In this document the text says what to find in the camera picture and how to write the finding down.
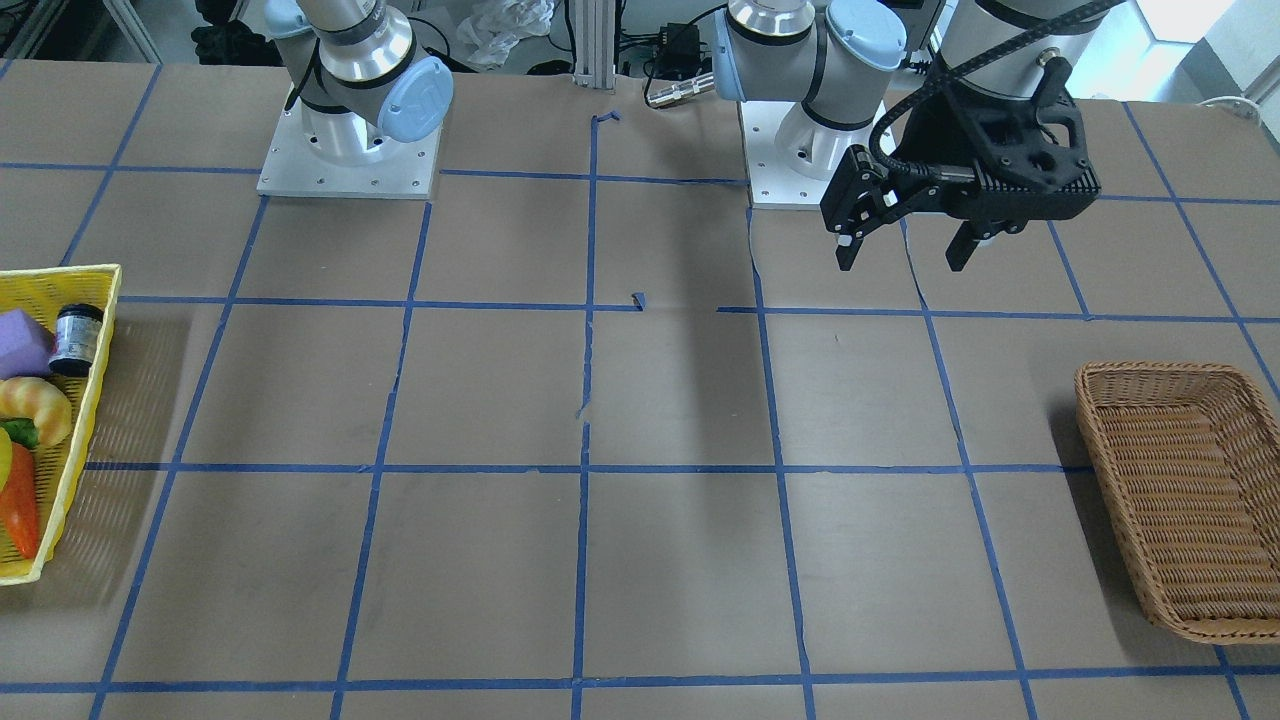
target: toy carrot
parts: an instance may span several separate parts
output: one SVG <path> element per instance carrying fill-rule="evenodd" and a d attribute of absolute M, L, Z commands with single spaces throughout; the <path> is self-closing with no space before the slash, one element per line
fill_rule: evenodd
<path fill-rule="evenodd" d="M 9 451 L 8 462 L 0 455 L 0 471 L 5 483 L 0 489 L 0 520 L 9 530 L 18 552 L 31 560 L 40 548 L 40 514 L 36 510 L 36 459 L 31 451 L 9 439 L 0 428 L 0 443 Z"/>

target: metal mounting plate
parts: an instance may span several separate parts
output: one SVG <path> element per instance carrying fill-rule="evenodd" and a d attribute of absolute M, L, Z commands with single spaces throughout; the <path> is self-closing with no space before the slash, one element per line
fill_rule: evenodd
<path fill-rule="evenodd" d="M 330 163 L 311 147 L 308 138 L 297 108 L 280 113 L 271 147 L 262 161 L 262 174 L 257 178 L 259 195 L 431 199 L 435 156 L 440 147 L 439 129 L 417 142 L 401 143 L 387 138 L 387 143 L 394 145 L 384 147 L 384 159 L 369 165 Z"/>
<path fill-rule="evenodd" d="M 795 102 L 753 100 L 740 102 L 739 119 L 742 123 L 742 149 L 746 154 L 746 174 L 751 181 L 751 206 L 767 210 L 817 210 L 827 181 L 803 176 L 787 167 L 773 138 L 778 135 L 782 118 Z M 884 114 L 881 104 L 876 117 Z M 887 133 L 884 150 L 896 147 L 893 135 Z"/>

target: plastic bag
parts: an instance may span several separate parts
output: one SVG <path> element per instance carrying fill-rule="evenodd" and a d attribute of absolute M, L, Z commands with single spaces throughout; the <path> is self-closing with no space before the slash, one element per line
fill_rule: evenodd
<path fill-rule="evenodd" d="M 552 31 L 554 0 L 485 0 L 458 24 L 458 37 L 477 49 L 467 63 L 495 68 L 507 61 L 511 49 L 526 37 Z"/>

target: wicker basket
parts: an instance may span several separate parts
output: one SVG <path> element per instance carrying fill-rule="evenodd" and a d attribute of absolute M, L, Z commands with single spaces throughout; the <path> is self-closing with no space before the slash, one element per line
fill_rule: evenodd
<path fill-rule="evenodd" d="M 45 562 L 63 536 L 67 511 L 88 455 L 97 400 L 102 392 L 108 348 L 115 328 L 115 304 L 120 292 L 119 265 L 83 265 L 42 270 L 0 272 L 0 311 L 22 309 L 46 328 L 54 327 L 58 310 L 72 302 L 102 309 L 102 331 L 87 378 L 54 375 L 50 380 L 72 401 L 76 424 L 72 434 L 54 447 L 36 451 L 36 507 L 40 511 L 40 550 L 27 560 L 18 555 L 9 534 L 0 529 L 0 585 L 40 579 Z"/>
<path fill-rule="evenodd" d="M 1280 432 L 1228 365 L 1089 363 L 1078 419 L 1147 618 L 1280 643 Z"/>

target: purple sponge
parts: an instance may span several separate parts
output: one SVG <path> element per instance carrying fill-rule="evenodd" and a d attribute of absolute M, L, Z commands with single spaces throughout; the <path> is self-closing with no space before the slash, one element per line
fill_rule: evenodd
<path fill-rule="evenodd" d="M 0 380 L 47 375 L 54 336 L 22 310 L 0 314 Z"/>

